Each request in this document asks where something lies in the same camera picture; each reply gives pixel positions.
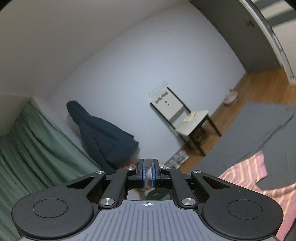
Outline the pink striped knit sweater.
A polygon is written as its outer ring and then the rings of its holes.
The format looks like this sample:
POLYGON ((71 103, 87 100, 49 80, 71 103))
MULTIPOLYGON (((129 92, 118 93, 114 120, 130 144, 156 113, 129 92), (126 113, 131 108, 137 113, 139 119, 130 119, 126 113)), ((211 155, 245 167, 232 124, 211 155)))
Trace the pink striped knit sweater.
POLYGON ((276 234, 278 240, 295 240, 295 183, 278 188, 264 187, 263 182, 271 183, 271 175, 264 163, 262 151, 229 167, 220 179, 239 185, 276 201, 283 211, 283 221, 276 234))

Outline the patterned box on floor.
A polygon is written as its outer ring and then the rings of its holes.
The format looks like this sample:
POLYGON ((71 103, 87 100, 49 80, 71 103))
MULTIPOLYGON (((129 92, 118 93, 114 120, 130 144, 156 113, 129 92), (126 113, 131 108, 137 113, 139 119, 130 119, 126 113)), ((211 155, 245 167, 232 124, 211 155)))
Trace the patterned box on floor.
POLYGON ((173 167, 175 169, 178 169, 188 159, 189 159, 188 154, 186 153, 186 151, 182 150, 182 151, 179 151, 174 156, 172 156, 170 158, 170 160, 168 160, 167 162, 165 162, 165 166, 173 167))

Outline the dark blue hanging jacket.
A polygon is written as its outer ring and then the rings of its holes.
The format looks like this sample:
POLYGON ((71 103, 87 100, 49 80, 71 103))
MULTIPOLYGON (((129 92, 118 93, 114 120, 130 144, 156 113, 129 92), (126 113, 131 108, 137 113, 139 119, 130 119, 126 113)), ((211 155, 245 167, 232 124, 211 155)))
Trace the dark blue hanging jacket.
POLYGON ((90 115, 77 101, 66 105, 69 115, 79 127, 88 155, 103 171, 114 174, 127 166, 139 143, 134 136, 114 124, 90 115))

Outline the white black-framed chair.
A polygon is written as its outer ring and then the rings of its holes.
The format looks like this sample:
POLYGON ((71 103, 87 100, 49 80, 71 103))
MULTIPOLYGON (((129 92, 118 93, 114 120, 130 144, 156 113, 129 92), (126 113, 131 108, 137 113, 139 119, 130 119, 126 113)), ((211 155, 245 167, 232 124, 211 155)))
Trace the white black-framed chair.
POLYGON ((150 102, 151 108, 168 124, 186 146, 195 147, 206 156, 201 144, 195 139, 197 131, 205 133, 203 125, 208 122, 219 137, 222 136, 212 121, 208 110, 191 111, 170 88, 158 91, 150 102))

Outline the cream item on chair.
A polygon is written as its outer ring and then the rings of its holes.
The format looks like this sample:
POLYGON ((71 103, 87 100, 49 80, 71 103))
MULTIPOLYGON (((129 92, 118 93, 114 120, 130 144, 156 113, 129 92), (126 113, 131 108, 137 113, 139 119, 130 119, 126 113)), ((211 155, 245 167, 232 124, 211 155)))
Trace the cream item on chair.
POLYGON ((195 115, 196 115, 196 113, 197 113, 196 110, 195 110, 195 111, 191 111, 191 112, 189 113, 189 115, 186 116, 186 117, 183 119, 183 122, 184 122, 184 123, 188 123, 188 122, 190 122, 191 120, 193 120, 194 117, 195 117, 195 115))

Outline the green curtain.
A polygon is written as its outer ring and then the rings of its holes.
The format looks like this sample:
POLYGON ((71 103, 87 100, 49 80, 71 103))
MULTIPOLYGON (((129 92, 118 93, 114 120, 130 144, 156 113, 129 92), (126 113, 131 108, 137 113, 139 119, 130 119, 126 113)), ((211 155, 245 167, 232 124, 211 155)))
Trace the green curtain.
POLYGON ((11 219, 19 199, 100 169, 29 101, 1 137, 1 240, 19 236, 11 219))

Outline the small pink basket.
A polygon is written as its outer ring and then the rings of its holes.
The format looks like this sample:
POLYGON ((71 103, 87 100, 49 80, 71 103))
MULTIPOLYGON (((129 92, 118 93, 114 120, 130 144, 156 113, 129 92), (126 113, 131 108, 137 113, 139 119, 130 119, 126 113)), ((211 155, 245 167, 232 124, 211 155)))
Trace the small pink basket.
POLYGON ((229 89, 229 93, 224 97, 224 105, 234 105, 238 101, 238 92, 234 89, 229 89))

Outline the dark grey bed sheet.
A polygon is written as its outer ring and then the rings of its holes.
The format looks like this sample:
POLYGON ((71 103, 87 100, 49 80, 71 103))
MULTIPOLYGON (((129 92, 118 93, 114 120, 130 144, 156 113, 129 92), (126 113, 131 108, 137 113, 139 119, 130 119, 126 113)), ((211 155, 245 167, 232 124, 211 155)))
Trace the dark grey bed sheet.
POLYGON ((247 103, 213 149, 195 167, 219 177, 229 167, 262 151, 271 175, 264 187, 295 183, 295 106, 247 103))

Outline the grey door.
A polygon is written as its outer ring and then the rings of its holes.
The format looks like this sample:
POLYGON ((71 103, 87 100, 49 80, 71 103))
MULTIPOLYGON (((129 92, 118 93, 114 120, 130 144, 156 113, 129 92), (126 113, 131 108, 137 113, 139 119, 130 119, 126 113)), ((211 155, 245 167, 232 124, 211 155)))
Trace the grey door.
POLYGON ((263 30, 240 1, 190 1, 223 36, 247 73, 280 68, 263 30))

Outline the white wall power strip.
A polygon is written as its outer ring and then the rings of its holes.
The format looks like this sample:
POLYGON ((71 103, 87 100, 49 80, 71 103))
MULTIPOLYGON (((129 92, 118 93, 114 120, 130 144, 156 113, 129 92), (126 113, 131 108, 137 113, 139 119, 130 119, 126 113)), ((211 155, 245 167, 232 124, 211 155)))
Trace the white wall power strip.
POLYGON ((162 90, 164 87, 166 87, 168 83, 164 80, 161 81, 160 84, 158 84, 153 90, 149 92, 149 96, 153 97, 155 96, 160 90, 162 90))

